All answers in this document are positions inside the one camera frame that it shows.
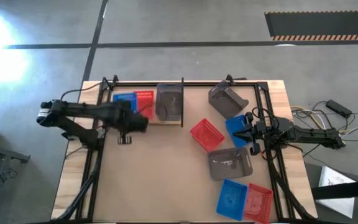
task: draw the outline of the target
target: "wooden board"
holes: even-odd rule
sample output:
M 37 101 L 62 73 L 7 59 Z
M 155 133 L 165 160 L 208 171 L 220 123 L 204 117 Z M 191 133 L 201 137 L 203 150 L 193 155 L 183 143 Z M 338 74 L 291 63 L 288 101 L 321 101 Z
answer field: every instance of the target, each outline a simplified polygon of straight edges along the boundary
M 95 83 L 85 82 L 84 88 Z M 292 119 L 283 82 L 268 81 L 268 84 L 275 115 Z M 80 100 L 96 101 L 98 91 L 97 88 L 95 90 L 83 92 Z M 117 91 L 127 90 L 130 89 L 117 88 Z M 253 88 L 235 87 L 235 91 L 241 91 L 239 94 L 250 100 L 246 111 L 256 105 Z M 185 88 L 184 128 L 150 125 L 146 134 L 131 134 L 134 138 L 131 146 L 117 146 L 117 133 L 110 131 L 104 148 L 95 221 L 232 221 L 215 213 L 221 182 L 210 178 L 206 152 L 188 132 L 201 118 L 207 118 L 226 136 L 218 149 L 232 147 L 224 118 L 210 107 L 205 94 L 208 96 L 208 88 Z M 75 143 L 70 143 L 68 148 L 68 151 L 74 150 Z M 85 155 L 77 154 L 78 163 L 69 162 L 73 159 L 69 158 L 63 166 L 52 217 L 64 211 L 78 192 L 79 184 L 75 185 L 75 180 L 76 183 L 81 181 Z M 316 216 L 300 151 L 289 147 L 283 150 L 283 155 L 291 190 L 307 211 Z M 266 162 L 260 156 L 252 156 L 251 159 L 254 173 L 234 180 L 271 188 Z M 282 205 L 285 205 L 283 194 L 280 196 Z M 271 220 L 276 219 L 273 207 Z

